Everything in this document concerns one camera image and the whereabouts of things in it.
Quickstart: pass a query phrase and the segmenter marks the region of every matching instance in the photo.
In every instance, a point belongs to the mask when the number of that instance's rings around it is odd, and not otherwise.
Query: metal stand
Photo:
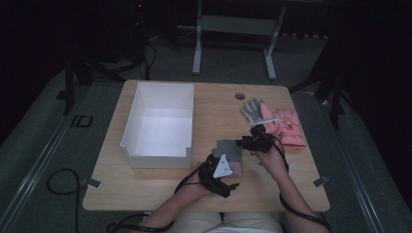
[[[244,33],[253,35],[271,36],[270,45],[263,51],[266,62],[267,75],[269,80],[276,79],[275,68],[273,66],[272,51],[275,47],[282,20],[287,7],[282,10],[276,20],[243,17],[218,17],[202,14],[202,1],[197,1],[197,26],[196,26],[196,48],[194,51],[193,67],[191,72],[194,75],[200,74],[200,64],[202,56],[202,31],[218,31],[228,33]]]

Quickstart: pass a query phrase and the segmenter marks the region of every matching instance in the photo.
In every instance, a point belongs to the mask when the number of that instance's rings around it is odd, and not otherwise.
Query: person's left hand
[[[197,169],[201,163],[197,163],[193,170]],[[193,174],[178,192],[184,192],[190,198],[194,198],[196,201],[202,199],[204,196],[207,196],[211,193],[209,189],[203,186],[200,183],[199,175],[197,172]]]

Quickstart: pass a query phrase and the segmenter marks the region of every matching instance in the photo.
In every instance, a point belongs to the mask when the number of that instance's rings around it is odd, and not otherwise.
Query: dark background
[[[205,1],[204,11],[273,17],[273,1]],[[136,9],[141,3],[143,8]],[[269,4],[262,11],[259,4]],[[129,58],[137,50],[135,10],[171,41],[176,25],[195,25],[196,1],[1,0],[0,143],[73,48],[99,61]],[[408,206],[412,206],[410,147],[412,6],[407,0],[290,4],[282,33],[328,36],[319,70],[342,71],[350,94]]]

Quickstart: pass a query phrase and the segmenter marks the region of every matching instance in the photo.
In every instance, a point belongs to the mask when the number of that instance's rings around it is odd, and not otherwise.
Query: person's right hand
[[[282,145],[276,140],[276,145],[281,149]],[[282,155],[275,149],[275,147],[270,148],[267,153],[261,151],[255,151],[254,156],[256,156],[264,169],[270,174],[273,180],[276,182],[282,179],[284,176],[288,176],[288,170]]]

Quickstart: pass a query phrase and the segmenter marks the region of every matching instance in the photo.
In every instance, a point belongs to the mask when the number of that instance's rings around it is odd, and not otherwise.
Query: wooden table
[[[99,189],[89,188],[83,206],[91,211],[153,211],[168,197],[190,169],[132,169],[120,148],[138,81],[124,84],[92,177],[102,182]],[[236,93],[246,95],[237,100]],[[250,135],[248,121],[240,108],[256,97],[272,110],[294,109],[288,90],[275,85],[194,83],[192,164],[203,162],[221,139],[241,139]],[[316,212],[328,210],[329,203],[319,178],[312,153],[287,150],[290,174],[310,207]],[[227,184],[240,183],[231,195],[209,195],[186,211],[197,212],[272,212],[283,211],[279,189],[258,165],[258,159],[244,150],[241,178],[223,178]]]

